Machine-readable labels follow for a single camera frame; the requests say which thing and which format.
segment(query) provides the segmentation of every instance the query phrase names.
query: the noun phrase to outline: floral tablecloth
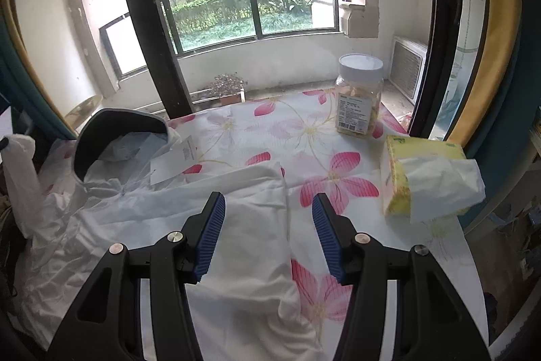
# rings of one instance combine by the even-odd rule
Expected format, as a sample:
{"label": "floral tablecloth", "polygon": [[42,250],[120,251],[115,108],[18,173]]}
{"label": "floral tablecloth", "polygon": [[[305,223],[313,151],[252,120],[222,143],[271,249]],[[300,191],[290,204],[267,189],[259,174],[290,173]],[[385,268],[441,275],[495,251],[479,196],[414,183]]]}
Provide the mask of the floral tablecloth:
{"label": "floral tablecloth", "polygon": [[[192,135],[197,146],[197,163],[183,172],[187,180],[191,174],[271,159],[280,162],[288,189],[291,268],[301,313],[315,326],[329,358],[342,331],[351,286],[337,284],[328,273],[311,212],[312,198],[321,191],[357,231],[371,234],[383,245],[401,249],[427,245],[488,341],[483,291],[458,219],[411,225],[407,218],[382,214],[379,158],[383,140],[387,134],[403,134],[404,129],[381,106],[370,139],[344,136],[334,127],[335,111],[332,90],[316,90],[206,110],[168,125],[182,137]],[[60,163],[70,161],[73,148],[72,142],[53,147],[40,172],[45,192],[63,182],[58,173],[67,169]],[[392,358],[395,310],[396,284],[390,283],[381,360]]]}

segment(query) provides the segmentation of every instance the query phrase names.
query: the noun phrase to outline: black door frame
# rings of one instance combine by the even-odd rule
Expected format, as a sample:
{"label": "black door frame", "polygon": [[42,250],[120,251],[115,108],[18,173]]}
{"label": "black door frame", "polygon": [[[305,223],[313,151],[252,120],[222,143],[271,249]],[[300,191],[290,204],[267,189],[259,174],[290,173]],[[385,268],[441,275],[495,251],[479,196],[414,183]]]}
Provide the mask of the black door frame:
{"label": "black door frame", "polygon": [[126,0],[126,3],[148,71],[169,118],[191,114],[190,94],[169,38],[160,0]]}
{"label": "black door frame", "polygon": [[451,76],[461,14],[462,0],[432,0],[426,67],[409,125],[411,136],[428,138],[434,127]]}

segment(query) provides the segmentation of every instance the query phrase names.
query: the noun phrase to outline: metal screw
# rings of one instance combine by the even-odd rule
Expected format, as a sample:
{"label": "metal screw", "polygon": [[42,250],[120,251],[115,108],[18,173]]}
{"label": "metal screw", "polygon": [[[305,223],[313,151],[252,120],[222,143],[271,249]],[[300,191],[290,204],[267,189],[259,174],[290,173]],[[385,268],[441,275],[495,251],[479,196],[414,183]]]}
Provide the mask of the metal screw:
{"label": "metal screw", "polygon": [[120,253],[123,249],[124,249],[124,245],[123,245],[123,244],[112,244],[112,245],[109,247],[109,253],[111,253],[111,254],[118,254],[118,253]]}
{"label": "metal screw", "polygon": [[418,255],[427,255],[430,253],[430,251],[428,250],[427,247],[425,247],[424,245],[415,245],[413,247],[413,250],[418,254]]}
{"label": "metal screw", "polygon": [[167,240],[169,242],[179,242],[183,237],[184,235],[180,231],[173,231],[167,235]]}
{"label": "metal screw", "polygon": [[355,234],[355,242],[359,242],[359,244],[366,245],[370,242],[370,236],[364,233],[357,233]]}

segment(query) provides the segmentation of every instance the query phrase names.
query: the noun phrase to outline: transparent jar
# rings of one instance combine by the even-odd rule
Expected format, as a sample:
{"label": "transparent jar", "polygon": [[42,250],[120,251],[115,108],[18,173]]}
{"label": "transparent jar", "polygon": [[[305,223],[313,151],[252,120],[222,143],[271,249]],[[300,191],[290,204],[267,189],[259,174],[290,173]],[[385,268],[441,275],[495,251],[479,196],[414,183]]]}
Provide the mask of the transparent jar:
{"label": "transparent jar", "polygon": [[336,129],[359,138],[372,136],[383,91],[383,62],[371,55],[340,57],[336,79]]}

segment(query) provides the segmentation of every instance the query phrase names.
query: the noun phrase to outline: grass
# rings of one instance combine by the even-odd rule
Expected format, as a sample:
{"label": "grass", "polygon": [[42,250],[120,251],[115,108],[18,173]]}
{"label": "grass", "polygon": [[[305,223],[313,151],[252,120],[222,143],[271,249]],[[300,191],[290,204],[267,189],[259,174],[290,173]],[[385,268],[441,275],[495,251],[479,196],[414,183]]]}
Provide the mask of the grass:
{"label": "grass", "polygon": [[[312,28],[312,26],[312,15],[310,13],[298,16],[289,13],[269,13],[261,16],[261,29],[264,34],[307,29]],[[182,49],[190,51],[194,48],[254,35],[254,22],[249,18],[226,25],[215,25],[205,31],[184,34],[180,37],[180,40]]]}

